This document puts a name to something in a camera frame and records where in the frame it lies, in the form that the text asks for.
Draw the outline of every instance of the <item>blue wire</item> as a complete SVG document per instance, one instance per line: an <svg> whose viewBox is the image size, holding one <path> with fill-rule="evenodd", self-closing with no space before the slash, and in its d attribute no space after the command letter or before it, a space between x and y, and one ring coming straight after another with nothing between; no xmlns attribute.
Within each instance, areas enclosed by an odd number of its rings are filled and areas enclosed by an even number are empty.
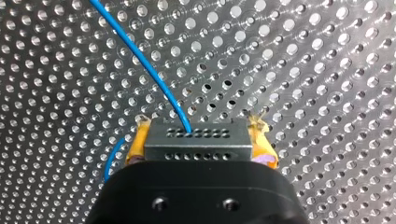
<svg viewBox="0 0 396 224"><path fill-rule="evenodd" d="M125 138L121 138L119 140L119 142L113 147L113 150L111 151L110 155L108 156L108 159L107 159L106 165L105 165L105 174L104 174L105 183L109 179L111 163L113 163L117 152L120 151L120 148L121 148L122 144L124 144L124 143L125 143Z"/></svg>
<svg viewBox="0 0 396 224"><path fill-rule="evenodd" d="M143 53L139 50L139 48L132 42L132 40L128 37L128 35L123 31L122 27L114 20L114 18L106 11L103 5L98 0L90 0L91 4L98 10L98 12L105 18L105 20L110 24L111 27L117 32L119 37L123 40L123 42L128 46L128 48L132 51L132 53L137 57L140 63L148 70L148 73L154 79L154 81L158 84L160 89L163 91L163 94L168 98L169 103L176 110L178 116L180 117L181 122L183 123L184 128L187 133L191 133L190 122L187 119L186 114L182 110L182 108L177 104L177 100L172 92L168 89L166 84L161 80L158 76L157 71L152 67L150 62L146 59Z"/></svg>

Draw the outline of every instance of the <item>silver metal surface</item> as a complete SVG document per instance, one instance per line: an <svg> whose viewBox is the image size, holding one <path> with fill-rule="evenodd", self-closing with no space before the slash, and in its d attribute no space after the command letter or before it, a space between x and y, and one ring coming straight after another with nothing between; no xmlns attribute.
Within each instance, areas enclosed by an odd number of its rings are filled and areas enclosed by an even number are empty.
<svg viewBox="0 0 396 224"><path fill-rule="evenodd" d="M145 143L148 161L250 161L252 148L248 121L193 123L186 133L180 122L151 122Z"/></svg>
<svg viewBox="0 0 396 224"><path fill-rule="evenodd" d="M103 3L193 122L267 111L312 223L396 222L394 1ZM0 8L0 221L83 223L135 117L176 114L88 1Z"/></svg>

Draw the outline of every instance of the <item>small hole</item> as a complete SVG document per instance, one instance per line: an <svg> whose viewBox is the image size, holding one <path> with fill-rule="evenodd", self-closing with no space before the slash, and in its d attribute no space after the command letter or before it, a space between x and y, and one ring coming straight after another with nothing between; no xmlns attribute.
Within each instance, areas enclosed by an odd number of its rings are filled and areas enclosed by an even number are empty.
<svg viewBox="0 0 396 224"><path fill-rule="evenodd" d="M213 160L218 161L219 158L220 158L220 154L219 153L213 154Z"/></svg>
<svg viewBox="0 0 396 224"><path fill-rule="evenodd" d="M195 159L196 161L200 160L201 157L202 157L202 155L199 154L199 153L195 153L195 155L194 155L194 159Z"/></svg>
<svg viewBox="0 0 396 224"><path fill-rule="evenodd" d="M223 155L223 159L224 159L225 161L229 160L230 158L231 158L230 153L225 153L225 154Z"/></svg>
<svg viewBox="0 0 396 224"><path fill-rule="evenodd" d="M175 160L177 160L177 161L181 160L181 154L180 153L176 153L175 154Z"/></svg>
<svg viewBox="0 0 396 224"><path fill-rule="evenodd" d="M203 91L204 93L208 93L208 92L210 92L210 90L212 90L212 87L211 87L209 84L205 84L205 85L202 87L202 91Z"/></svg>
<svg viewBox="0 0 396 224"><path fill-rule="evenodd" d="M173 155L172 155L171 153L166 153L166 154L165 154L165 158L166 158L168 161L170 161L170 160L173 159Z"/></svg>
<svg viewBox="0 0 396 224"><path fill-rule="evenodd" d="M239 202L234 199L226 199L223 201L223 208L229 212L234 212L239 209Z"/></svg>
<svg viewBox="0 0 396 224"><path fill-rule="evenodd" d="M152 209L156 210L157 212L161 212L168 207L168 202L165 198L156 198L152 202Z"/></svg>
<svg viewBox="0 0 396 224"><path fill-rule="evenodd" d="M203 73L204 71L206 71L206 69L207 69L207 67L206 67L206 65L204 65L203 63L200 63L200 64L198 64L197 65L197 71L199 72L199 73Z"/></svg>
<svg viewBox="0 0 396 224"><path fill-rule="evenodd" d="M206 154L204 155L204 160L208 161L208 160L210 160L210 158L211 158L210 153L206 153Z"/></svg>
<svg viewBox="0 0 396 224"><path fill-rule="evenodd" d="M186 161L191 160L191 155L189 153L184 154L184 160L186 160Z"/></svg>

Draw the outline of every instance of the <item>circular hole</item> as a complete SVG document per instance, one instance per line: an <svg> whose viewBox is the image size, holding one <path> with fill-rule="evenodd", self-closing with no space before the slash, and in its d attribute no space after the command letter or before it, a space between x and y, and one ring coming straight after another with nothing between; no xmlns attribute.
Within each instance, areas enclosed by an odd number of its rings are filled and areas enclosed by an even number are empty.
<svg viewBox="0 0 396 224"><path fill-rule="evenodd" d="M210 90L212 90L212 87L211 87L209 84L205 84L205 85L202 87L202 91L203 91L204 93L208 93L208 92L210 92Z"/></svg>
<svg viewBox="0 0 396 224"><path fill-rule="evenodd" d="M227 210L228 212L234 212L237 211L240 207L240 204L238 201L235 199L226 199L222 203L223 208Z"/></svg>
<svg viewBox="0 0 396 224"><path fill-rule="evenodd" d="M378 8L378 3L376 1L370 1L364 6L364 10L368 13L373 13Z"/></svg>
<svg viewBox="0 0 396 224"><path fill-rule="evenodd" d="M233 83L230 80L225 80L222 84L222 88L224 90L228 90L231 88L231 86L233 85Z"/></svg>
<svg viewBox="0 0 396 224"><path fill-rule="evenodd" d="M309 23L311 23L312 25L318 25L318 23L321 21L321 16L318 13L314 13L311 15L311 17L309 18Z"/></svg>
<svg viewBox="0 0 396 224"><path fill-rule="evenodd" d="M223 39L221 38L221 36L217 35L217 36L213 37L212 44L213 44L213 46L218 48L223 44Z"/></svg>
<svg viewBox="0 0 396 224"><path fill-rule="evenodd" d="M225 153L225 154L223 155L223 159L224 159L225 161L228 161L230 158L231 158L231 154L230 154L230 153Z"/></svg>
<svg viewBox="0 0 396 224"><path fill-rule="evenodd" d="M195 153L195 154L194 154L194 159L195 159L196 161L200 160L201 158L202 158L202 155L201 155L200 153Z"/></svg>
<svg viewBox="0 0 396 224"><path fill-rule="evenodd" d="M166 154L165 154L165 158L166 158L168 161L170 161L170 160L173 159L173 155L172 155L171 153L166 153Z"/></svg>
<svg viewBox="0 0 396 224"><path fill-rule="evenodd" d="M193 18L187 18L185 25L187 29L191 30L196 26L196 21Z"/></svg>
<svg viewBox="0 0 396 224"><path fill-rule="evenodd" d="M181 50L180 50L180 48L179 48L178 46L173 46L173 47L171 48L171 54L172 54L172 56L174 56L174 57L179 56L179 55L180 55L180 52L181 52Z"/></svg>
<svg viewBox="0 0 396 224"><path fill-rule="evenodd" d="M201 43L198 41L194 41L191 43L191 50L194 52L200 51L202 48Z"/></svg>
<svg viewBox="0 0 396 224"><path fill-rule="evenodd" d="M283 23L283 29L286 31L291 31L294 28L295 22L292 19L288 19Z"/></svg>
<svg viewBox="0 0 396 224"><path fill-rule="evenodd" d="M244 41L246 37L247 37L247 35L243 31L238 31L238 32L235 33L235 40L237 42Z"/></svg>
<svg viewBox="0 0 396 224"><path fill-rule="evenodd" d="M241 7L238 7L238 6L234 6L230 10L230 14L234 18L238 18L241 15L241 13L242 13L242 9L241 9Z"/></svg>
<svg viewBox="0 0 396 224"><path fill-rule="evenodd" d="M172 35L175 32L175 26L172 23L166 23L163 29L167 35Z"/></svg>
<svg viewBox="0 0 396 224"><path fill-rule="evenodd" d="M204 63L199 63L198 65L197 65L197 71L199 72L199 73L203 73L204 71L206 71L206 69L207 69L207 67L206 67L206 65L204 64Z"/></svg>
<svg viewBox="0 0 396 224"><path fill-rule="evenodd" d="M186 160L186 161L191 160L191 154L189 154L189 153L184 154L184 160Z"/></svg>
<svg viewBox="0 0 396 224"><path fill-rule="evenodd" d="M148 9L144 5L140 5L137 7L137 15L140 17L145 17L148 15Z"/></svg>
<svg viewBox="0 0 396 224"><path fill-rule="evenodd" d="M176 153L175 154L175 160L177 160L177 161L181 160L181 154L180 153Z"/></svg>
<svg viewBox="0 0 396 224"><path fill-rule="evenodd" d="M212 157L212 156L210 155L210 153L206 153L206 154L204 155L204 160L208 161L208 160L210 160L211 157Z"/></svg>
<svg viewBox="0 0 396 224"><path fill-rule="evenodd" d="M335 13L335 16L339 19L339 20L343 20L347 17L347 15L349 14L349 9L347 9L346 7L340 7L337 12Z"/></svg>
<svg viewBox="0 0 396 224"><path fill-rule="evenodd" d="M218 161L219 158L220 158L220 154L219 153L213 154L213 160Z"/></svg>
<svg viewBox="0 0 396 224"><path fill-rule="evenodd" d="M269 26L267 26L267 25L262 25L260 28L259 28L259 35L260 36L267 36L269 33L270 33L270 27Z"/></svg>
<svg viewBox="0 0 396 224"><path fill-rule="evenodd" d="M154 209L157 212L161 212L165 210L168 207L168 202L166 201L165 198L156 198L152 202L152 209Z"/></svg>
<svg viewBox="0 0 396 224"><path fill-rule="evenodd" d="M256 11L263 11L267 4L265 3L264 0L257 0L256 3L254 4L254 8Z"/></svg>
<svg viewBox="0 0 396 224"><path fill-rule="evenodd" d="M225 59L220 59L219 61L218 61L218 68L219 69L224 69L224 68L226 68L227 67L227 60L225 60Z"/></svg>
<svg viewBox="0 0 396 224"><path fill-rule="evenodd" d="M216 12L211 11L207 14L207 21L210 24L216 23L216 21L218 21L218 19L219 19L219 16Z"/></svg>

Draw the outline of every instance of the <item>metal panel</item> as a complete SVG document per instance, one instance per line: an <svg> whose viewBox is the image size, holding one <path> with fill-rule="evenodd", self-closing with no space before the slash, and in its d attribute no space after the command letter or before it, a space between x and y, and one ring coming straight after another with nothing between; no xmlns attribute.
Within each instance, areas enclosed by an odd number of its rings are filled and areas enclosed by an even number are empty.
<svg viewBox="0 0 396 224"><path fill-rule="evenodd" d="M266 111L312 223L395 222L394 1L103 3L191 121ZM176 114L88 1L0 8L0 220L83 223L135 117Z"/></svg>

